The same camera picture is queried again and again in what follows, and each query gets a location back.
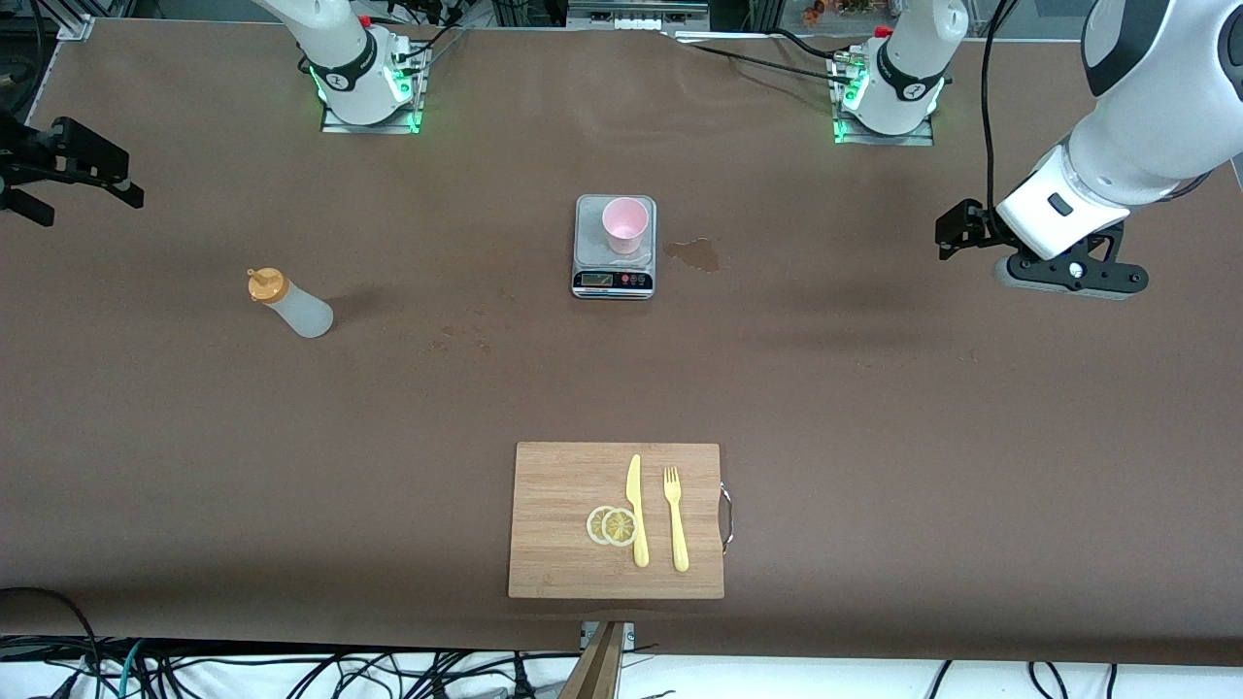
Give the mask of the red orange printed package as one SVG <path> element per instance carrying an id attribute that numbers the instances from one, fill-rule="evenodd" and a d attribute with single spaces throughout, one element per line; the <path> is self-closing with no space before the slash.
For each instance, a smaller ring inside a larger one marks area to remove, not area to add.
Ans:
<path id="1" fill-rule="evenodd" d="M 802 9 L 802 22 L 805 27 L 817 27 L 832 19 L 855 17 L 873 12 L 875 0 L 807 0 Z"/>

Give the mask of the wooden post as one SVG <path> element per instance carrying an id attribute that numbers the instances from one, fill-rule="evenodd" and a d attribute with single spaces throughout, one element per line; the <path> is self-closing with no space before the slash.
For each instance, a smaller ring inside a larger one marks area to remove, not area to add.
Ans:
<path id="1" fill-rule="evenodd" d="M 617 699 L 622 641 L 622 622 L 603 622 L 556 699 Z"/>

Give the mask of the aluminium frame profile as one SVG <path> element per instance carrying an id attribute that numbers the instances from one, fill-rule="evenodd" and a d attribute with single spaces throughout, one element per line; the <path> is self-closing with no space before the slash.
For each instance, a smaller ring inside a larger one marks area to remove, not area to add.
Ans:
<path id="1" fill-rule="evenodd" d="M 40 0 L 44 12 L 57 25 L 56 37 L 61 41 L 81 41 L 89 34 L 89 22 L 106 12 L 96 0 Z"/>

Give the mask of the brown liquid spill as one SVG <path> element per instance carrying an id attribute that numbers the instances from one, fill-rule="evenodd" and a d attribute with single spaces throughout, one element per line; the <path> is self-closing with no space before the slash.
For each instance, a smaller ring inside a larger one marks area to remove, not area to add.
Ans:
<path id="1" fill-rule="evenodd" d="M 669 243 L 664 252 L 702 272 L 718 272 L 721 269 L 718 252 L 706 238 L 697 238 L 692 243 Z"/>

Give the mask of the bamboo cutting board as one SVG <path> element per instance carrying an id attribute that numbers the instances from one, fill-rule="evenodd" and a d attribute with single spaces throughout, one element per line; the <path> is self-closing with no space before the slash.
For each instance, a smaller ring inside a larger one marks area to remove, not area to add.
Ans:
<path id="1" fill-rule="evenodd" d="M 630 546 L 597 545 L 585 529 L 590 510 L 623 507 L 626 468 L 641 456 L 643 517 L 650 563 L 639 568 Z M 689 570 L 672 566 L 664 470 L 681 481 Z M 715 444 L 520 443 L 508 562 L 515 599 L 723 598 L 721 451 Z"/>

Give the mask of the white power strip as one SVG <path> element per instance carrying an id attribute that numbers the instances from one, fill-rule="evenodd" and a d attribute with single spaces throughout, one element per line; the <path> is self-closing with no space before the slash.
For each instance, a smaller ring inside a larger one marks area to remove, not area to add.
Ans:
<path id="1" fill-rule="evenodd" d="M 707 0 L 567 0 L 566 26 L 574 30 L 707 32 Z"/>

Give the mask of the pink plastic cup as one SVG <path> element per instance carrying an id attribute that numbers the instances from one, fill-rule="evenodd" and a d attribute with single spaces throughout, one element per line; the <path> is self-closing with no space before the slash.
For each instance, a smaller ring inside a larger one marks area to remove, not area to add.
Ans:
<path id="1" fill-rule="evenodd" d="M 649 224 L 648 204 L 635 197 L 614 198 L 602 211 L 605 243 L 618 255 L 635 252 L 648 234 Z"/>

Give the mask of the silver digital kitchen scale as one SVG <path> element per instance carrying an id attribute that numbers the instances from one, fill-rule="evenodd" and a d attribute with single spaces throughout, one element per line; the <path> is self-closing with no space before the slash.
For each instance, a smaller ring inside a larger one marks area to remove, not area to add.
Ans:
<path id="1" fill-rule="evenodd" d="M 607 245 L 602 225 L 605 204 L 618 197 L 635 197 L 648 204 L 650 224 L 640 248 L 618 255 Z M 585 194 L 576 203 L 571 257 L 571 292 L 577 299 L 653 299 L 658 266 L 658 206 L 645 195 Z"/>

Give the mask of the yellow plastic knife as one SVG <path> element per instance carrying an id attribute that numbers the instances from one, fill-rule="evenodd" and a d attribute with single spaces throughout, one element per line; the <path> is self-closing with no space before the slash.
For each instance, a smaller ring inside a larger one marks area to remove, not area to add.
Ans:
<path id="1" fill-rule="evenodd" d="M 645 568 L 650 563 L 648 546 L 648 531 L 643 517 L 641 496 L 641 456 L 634 454 L 629 468 L 626 468 L 626 501 L 631 505 L 634 516 L 634 539 L 631 544 L 633 561 L 639 568 Z"/>

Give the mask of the yellow plastic fork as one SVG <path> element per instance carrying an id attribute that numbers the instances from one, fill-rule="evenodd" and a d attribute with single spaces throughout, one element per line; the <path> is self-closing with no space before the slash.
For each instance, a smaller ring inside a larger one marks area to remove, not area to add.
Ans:
<path id="1" fill-rule="evenodd" d="M 681 517 L 681 481 L 675 466 L 664 470 L 664 496 L 670 512 L 672 566 L 677 572 L 685 573 L 689 570 L 687 535 Z"/>

